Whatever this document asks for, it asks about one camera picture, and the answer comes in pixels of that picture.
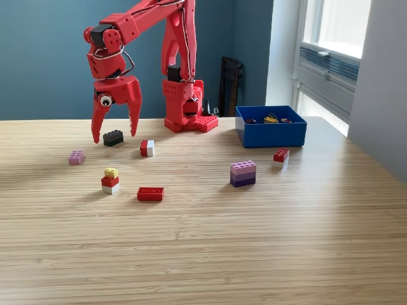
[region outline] black lego brick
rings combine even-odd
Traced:
[[[123,139],[123,132],[121,132],[120,130],[113,130],[112,132],[108,132],[105,133],[103,135],[103,141],[104,142],[111,142],[114,141],[116,139]]]
[[[167,78],[169,81],[181,82],[181,68],[176,65],[170,65],[167,69]]]
[[[123,137],[118,138],[118,139],[113,140],[113,141],[103,141],[103,144],[105,146],[112,147],[112,146],[115,146],[116,144],[119,144],[119,143],[122,143],[122,142],[123,142]]]
[[[98,46],[99,48],[104,48],[105,45],[103,42],[103,33],[104,31],[112,28],[113,24],[100,24],[90,30],[90,38],[92,38],[92,41],[95,43],[96,46]]]

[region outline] pink lego brick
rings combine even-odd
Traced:
[[[252,173],[256,171],[256,164],[253,161],[244,161],[232,163],[230,165],[230,172],[234,175],[242,175],[244,173]]]
[[[73,151],[68,159],[68,162],[70,165],[82,164],[84,156],[83,151]]]

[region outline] yellow lego brick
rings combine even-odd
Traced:
[[[119,171],[115,168],[107,168],[104,170],[104,175],[110,178],[117,178],[119,177]]]
[[[267,117],[267,118],[265,118],[265,123],[266,123],[266,124],[278,123],[278,121],[277,121],[276,119]]]

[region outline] window blind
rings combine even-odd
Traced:
[[[359,63],[351,62],[350,60],[341,59],[332,54],[320,55],[318,51],[302,46],[300,48],[300,58],[306,62],[310,62],[318,67],[327,70],[328,72],[340,75],[343,78],[357,81],[359,73]]]

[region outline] stacked lego bricks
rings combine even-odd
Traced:
[[[288,164],[289,155],[289,149],[279,148],[273,156],[273,166],[284,168]]]
[[[105,169],[104,177],[102,178],[102,191],[107,194],[113,194],[119,188],[119,171],[115,168]]]
[[[123,141],[123,132],[120,130],[113,130],[112,132],[108,132],[103,135],[103,144],[105,146],[112,147],[116,144],[122,143]]]
[[[230,165],[230,184],[234,187],[248,186],[256,183],[256,164],[249,161]]]
[[[140,145],[140,154],[143,157],[154,156],[154,140],[143,140]]]

